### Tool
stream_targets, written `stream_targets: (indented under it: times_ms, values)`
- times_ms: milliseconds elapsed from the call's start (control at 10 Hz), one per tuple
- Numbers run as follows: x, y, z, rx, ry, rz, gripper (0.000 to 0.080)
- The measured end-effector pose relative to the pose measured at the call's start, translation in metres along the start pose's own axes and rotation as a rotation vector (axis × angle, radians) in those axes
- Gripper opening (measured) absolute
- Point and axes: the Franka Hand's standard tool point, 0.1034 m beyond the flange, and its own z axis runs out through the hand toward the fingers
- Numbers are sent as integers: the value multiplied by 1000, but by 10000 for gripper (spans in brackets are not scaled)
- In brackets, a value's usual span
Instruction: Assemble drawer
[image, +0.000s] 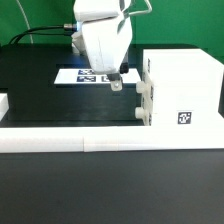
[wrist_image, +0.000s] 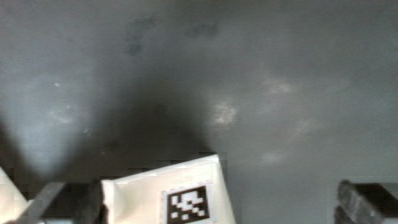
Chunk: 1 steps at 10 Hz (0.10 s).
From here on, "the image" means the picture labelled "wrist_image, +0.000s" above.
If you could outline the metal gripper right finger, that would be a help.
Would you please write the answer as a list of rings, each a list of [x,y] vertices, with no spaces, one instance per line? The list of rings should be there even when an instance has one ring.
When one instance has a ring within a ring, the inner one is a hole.
[[[339,182],[334,224],[398,224],[398,183]]]

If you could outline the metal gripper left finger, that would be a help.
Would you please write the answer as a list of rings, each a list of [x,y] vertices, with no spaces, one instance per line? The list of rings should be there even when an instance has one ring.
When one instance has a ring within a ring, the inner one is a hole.
[[[103,188],[92,182],[49,182],[14,224],[106,224]]]

